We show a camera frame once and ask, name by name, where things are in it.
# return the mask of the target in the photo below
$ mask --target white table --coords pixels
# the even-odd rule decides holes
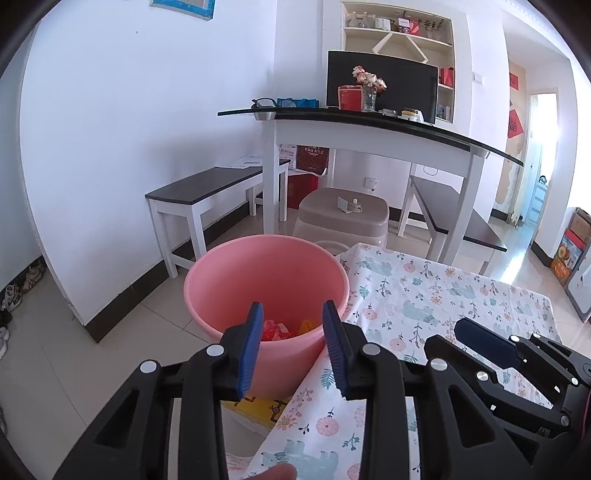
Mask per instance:
[[[265,108],[256,112],[252,109],[220,112],[218,115],[240,113],[255,113],[257,119],[267,123],[263,161],[265,233],[276,233],[278,229],[279,144],[330,148],[329,186],[332,186],[330,179],[337,149],[396,158],[463,177],[457,223],[447,236],[439,259],[447,265],[453,263],[466,232],[488,155],[493,152],[523,165],[510,155],[454,132],[377,113],[334,108]]]

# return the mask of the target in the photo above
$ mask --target floral fabric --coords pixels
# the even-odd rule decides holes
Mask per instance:
[[[350,282],[344,322],[359,325],[367,340],[399,359],[426,364],[425,340],[442,335],[460,345],[453,329],[462,317],[503,337],[540,335],[560,341],[548,298],[474,273],[398,252],[358,244],[340,262]],[[550,404],[512,369],[498,372],[506,389]],[[417,423],[407,399],[411,478],[420,478]],[[365,424],[365,401],[347,402],[335,387],[326,349],[320,354],[277,425],[253,458],[246,476],[280,462],[298,469],[299,480],[356,480]],[[396,461],[396,452],[392,453]]]

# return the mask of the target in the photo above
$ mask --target finger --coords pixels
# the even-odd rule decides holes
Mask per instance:
[[[289,463],[280,463],[273,468],[269,468],[266,472],[253,477],[253,480],[296,480],[296,477],[296,467]]]

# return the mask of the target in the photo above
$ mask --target pink plastic basin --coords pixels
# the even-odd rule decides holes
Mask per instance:
[[[293,395],[324,347],[322,306],[333,300],[343,315],[349,279],[338,260],[311,242],[284,235],[253,235],[213,248],[187,274],[184,299],[213,342],[246,320],[253,301],[266,319],[297,333],[303,320],[316,328],[286,340],[261,342],[250,393],[269,400]]]

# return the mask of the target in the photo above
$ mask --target plastic stool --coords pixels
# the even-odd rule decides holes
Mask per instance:
[[[338,198],[362,206],[359,213],[345,213]],[[388,239],[388,204],[384,199],[350,190],[321,188],[300,203],[293,236],[314,242],[333,254],[358,244],[385,247]]]

